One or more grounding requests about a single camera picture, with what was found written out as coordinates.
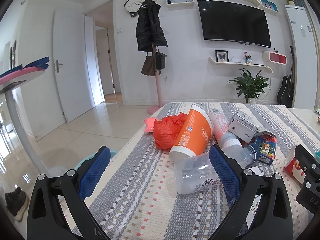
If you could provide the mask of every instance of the television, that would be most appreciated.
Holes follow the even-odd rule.
[[[198,0],[205,40],[236,41],[271,48],[264,10],[248,5]]]

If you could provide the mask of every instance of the black sneaker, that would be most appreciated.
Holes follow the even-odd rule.
[[[28,196],[20,187],[17,187],[14,192],[5,193],[4,195],[7,209],[14,216],[15,220],[20,222],[28,207]]]

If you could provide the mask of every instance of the flower vase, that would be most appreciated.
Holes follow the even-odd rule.
[[[256,105],[257,104],[257,99],[256,98],[248,98],[248,104]]]

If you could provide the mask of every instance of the framed butterfly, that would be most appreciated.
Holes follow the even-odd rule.
[[[227,50],[216,50],[217,62],[229,62],[229,56]]]

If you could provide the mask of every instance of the orange plastic bag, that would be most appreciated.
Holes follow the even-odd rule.
[[[180,113],[179,115],[165,117],[160,121],[155,120],[153,138],[155,139],[156,146],[159,149],[165,150],[172,148],[184,122],[187,119],[187,116],[187,114]]]

